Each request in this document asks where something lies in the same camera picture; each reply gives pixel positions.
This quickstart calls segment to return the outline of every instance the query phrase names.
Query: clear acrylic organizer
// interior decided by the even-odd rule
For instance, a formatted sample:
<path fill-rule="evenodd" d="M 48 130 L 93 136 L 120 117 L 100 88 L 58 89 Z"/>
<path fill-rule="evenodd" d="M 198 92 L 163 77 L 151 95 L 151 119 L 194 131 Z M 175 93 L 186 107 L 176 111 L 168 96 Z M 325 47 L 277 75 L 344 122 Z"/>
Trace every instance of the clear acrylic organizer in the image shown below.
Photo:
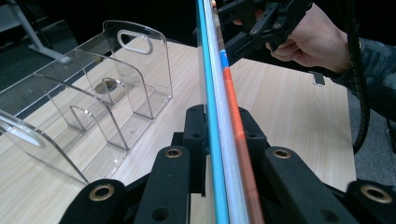
<path fill-rule="evenodd" d="M 114 174 L 171 98 L 165 37 L 106 21 L 101 34 L 0 92 L 1 137 L 90 183 Z"/>

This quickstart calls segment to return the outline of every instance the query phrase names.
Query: light wood surface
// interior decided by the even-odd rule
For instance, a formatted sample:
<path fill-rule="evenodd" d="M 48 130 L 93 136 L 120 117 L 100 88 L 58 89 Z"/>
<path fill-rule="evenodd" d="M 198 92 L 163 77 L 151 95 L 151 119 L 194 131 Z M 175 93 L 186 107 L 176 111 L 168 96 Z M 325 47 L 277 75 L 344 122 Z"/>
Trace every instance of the light wood surface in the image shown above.
<path fill-rule="evenodd" d="M 204 102 L 198 49 L 174 43 L 168 49 L 173 98 L 112 176 L 125 185 L 150 172 L 157 152 L 170 145 L 174 132 L 183 132 L 186 110 Z M 294 150 L 320 180 L 345 191 L 356 179 L 347 90 L 327 78 L 319 87 L 310 74 L 245 59 L 232 66 L 232 74 L 238 104 L 259 123 L 268 142 Z M 0 144 L 0 223 L 59 222 L 84 185 L 27 156 L 3 136 Z M 211 223 L 202 215 L 213 211 L 210 197 L 192 198 L 191 223 Z"/>

